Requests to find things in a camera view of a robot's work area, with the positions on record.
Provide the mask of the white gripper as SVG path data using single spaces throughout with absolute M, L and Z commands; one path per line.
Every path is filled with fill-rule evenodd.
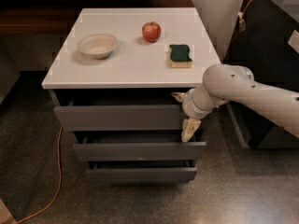
M 183 120 L 181 141 L 188 142 L 201 125 L 201 120 L 214 108 L 225 104 L 225 100 L 210 94 L 203 85 L 185 92 L 172 92 L 171 95 L 180 103 L 185 115 Z

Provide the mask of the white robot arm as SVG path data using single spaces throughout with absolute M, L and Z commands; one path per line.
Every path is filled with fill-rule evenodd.
M 299 93 L 259 83 L 245 66 L 214 64 L 208 67 L 202 83 L 187 92 L 173 92 L 184 114 L 181 141 L 188 142 L 201 120 L 220 105 L 240 103 L 299 136 Z

